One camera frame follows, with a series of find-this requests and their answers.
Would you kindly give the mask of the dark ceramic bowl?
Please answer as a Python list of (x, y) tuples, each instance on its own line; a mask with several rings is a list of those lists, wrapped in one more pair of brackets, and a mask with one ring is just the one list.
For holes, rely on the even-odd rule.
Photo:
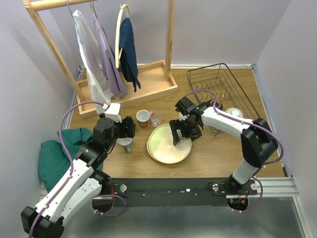
[(212, 107), (215, 107), (216, 109), (218, 109), (218, 110), (223, 110), (223, 105), (221, 104), (221, 102), (219, 102), (219, 101), (215, 101), (215, 100), (210, 100), (210, 105), (212, 106)]

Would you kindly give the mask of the pink mug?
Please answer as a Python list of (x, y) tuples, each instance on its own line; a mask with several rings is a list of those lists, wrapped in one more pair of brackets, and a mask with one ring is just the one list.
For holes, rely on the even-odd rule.
[(136, 113), (136, 119), (141, 128), (145, 128), (150, 124), (153, 113), (153, 111), (149, 112), (147, 110), (140, 110)]

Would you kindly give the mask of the grey blue mug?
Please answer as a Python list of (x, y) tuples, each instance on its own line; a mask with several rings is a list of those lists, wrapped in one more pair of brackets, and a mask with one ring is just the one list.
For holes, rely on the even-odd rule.
[(132, 146), (132, 142), (133, 142), (133, 139), (132, 138), (119, 138), (117, 140), (117, 142), (122, 146), (124, 147), (128, 153), (131, 153), (131, 146)]

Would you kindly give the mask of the cream plate with branch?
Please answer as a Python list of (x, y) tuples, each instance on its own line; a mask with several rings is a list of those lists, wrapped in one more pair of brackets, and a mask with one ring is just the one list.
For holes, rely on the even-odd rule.
[(174, 146), (171, 129), (168, 123), (162, 124), (149, 136), (149, 149), (152, 155), (162, 164), (176, 164), (183, 161), (190, 153), (190, 138), (180, 138)]

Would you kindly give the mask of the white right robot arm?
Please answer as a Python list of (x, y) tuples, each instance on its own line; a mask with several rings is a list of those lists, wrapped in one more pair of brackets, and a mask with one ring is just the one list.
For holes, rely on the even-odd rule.
[(192, 141), (200, 138), (204, 126), (215, 127), (240, 139), (243, 160), (226, 183), (231, 193), (239, 194), (280, 145), (264, 119), (244, 119), (219, 110), (215, 105), (215, 101), (196, 105), (188, 97), (179, 100), (175, 107), (180, 117), (169, 122), (173, 145), (178, 145), (181, 138)]

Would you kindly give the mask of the clear drinking glass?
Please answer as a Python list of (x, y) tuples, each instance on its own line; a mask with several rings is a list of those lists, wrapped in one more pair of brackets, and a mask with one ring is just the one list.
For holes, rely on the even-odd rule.
[(150, 112), (150, 120), (153, 127), (158, 127), (162, 121), (162, 113), (161, 112)]

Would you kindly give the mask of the orange rimmed bird plate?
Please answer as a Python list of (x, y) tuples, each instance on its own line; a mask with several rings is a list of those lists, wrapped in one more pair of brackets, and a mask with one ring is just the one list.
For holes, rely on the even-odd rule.
[(148, 152), (149, 156), (150, 156), (153, 160), (155, 160), (155, 161), (158, 162), (158, 160), (152, 155), (152, 153), (151, 153), (151, 151), (150, 151), (150, 149), (149, 149), (149, 139), (147, 140), (146, 146), (147, 146), (147, 152)]

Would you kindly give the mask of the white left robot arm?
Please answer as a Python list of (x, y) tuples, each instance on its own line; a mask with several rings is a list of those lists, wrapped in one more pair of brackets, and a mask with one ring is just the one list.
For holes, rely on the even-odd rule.
[(21, 213), (24, 231), (31, 238), (59, 238), (68, 220), (95, 196), (111, 190), (110, 176), (98, 167), (119, 138), (133, 138), (135, 123), (130, 116), (115, 121), (101, 118), (93, 134), (71, 159), (70, 167), (56, 186), (35, 207)]

